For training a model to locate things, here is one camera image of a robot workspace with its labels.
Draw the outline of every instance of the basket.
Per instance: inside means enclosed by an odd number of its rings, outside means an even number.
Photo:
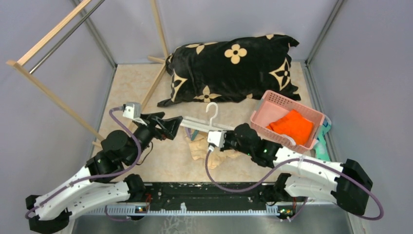
[[[284,117],[293,109],[298,111],[304,118],[314,124],[310,135],[312,137],[308,139],[305,145],[296,145],[295,141],[291,137],[277,134],[276,132],[266,128],[266,126],[268,126],[271,122],[277,121],[278,119]],[[267,90],[261,98],[257,109],[252,113],[250,120],[251,128],[257,131],[260,135],[270,141],[284,145],[287,148],[302,154],[308,150],[311,150],[317,143],[317,136],[324,118],[324,114],[321,112],[299,104],[298,102],[277,94],[274,91]]]

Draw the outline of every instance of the orange towel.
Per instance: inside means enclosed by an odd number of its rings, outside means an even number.
[[[305,145],[310,138],[314,124],[306,120],[298,111],[292,110],[286,116],[270,123],[268,129],[286,134],[293,138],[297,145]]]

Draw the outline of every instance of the beige cloth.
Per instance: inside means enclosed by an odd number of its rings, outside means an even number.
[[[191,141],[188,137],[186,137],[189,144],[189,149],[191,150],[191,156],[194,160],[198,160],[200,158],[205,159],[207,156],[208,142],[205,135],[206,133],[199,132],[194,141]],[[241,153],[236,152],[235,150],[225,150],[221,152],[218,148],[215,148],[215,150],[209,155],[208,169],[214,169],[223,163],[228,157],[236,158],[240,154]]]

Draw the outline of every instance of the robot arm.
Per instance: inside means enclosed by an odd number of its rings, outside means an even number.
[[[298,154],[278,143],[261,139],[255,130],[244,123],[234,131],[211,131],[207,138],[209,149],[218,147],[220,151],[232,149],[251,156],[251,160],[263,167],[274,168],[287,160],[299,158],[280,167],[283,172],[274,188],[264,194],[275,202],[287,200],[288,197],[306,196],[331,201],[342,209],[363,215],[369,195],[349,180],[336,173],[315,165],[321,163],[327,168],[339,171],[371,191],[372,181],[363,168],[353,160],[346,163],[321,161],[316,158]]]
[[[138,126],[133,135],[138,139],[142,151],[153,138],[173,140],[183,119],[162,119],[164,112],[141,114],[140,104],[134,102],[128,102],[122,110],[123,116],[132,119]],[[69,220],[97,207],[142,199],[146,188],[139,175],[131,174],[123,181],[110,183],[122,174],[123,164],[131,166],[137,161],[138,149],[134,140],[125,132],[116,130],[101,141],[101,145],[102,151],[89,159],[73,177],[45,195],[26,198],[29,210],[26,218],[32,231],[55,233],[67,226]]]

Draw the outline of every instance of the black blanket with flower pattern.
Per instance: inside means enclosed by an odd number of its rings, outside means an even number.
[[[188,44],[167,58],[172,78],[167,107],[180,102],[240,102],[261,99],[266,90],[301,100],[291,83],[290,46],[299,43],[286,35],[266,35],[232,41]]]

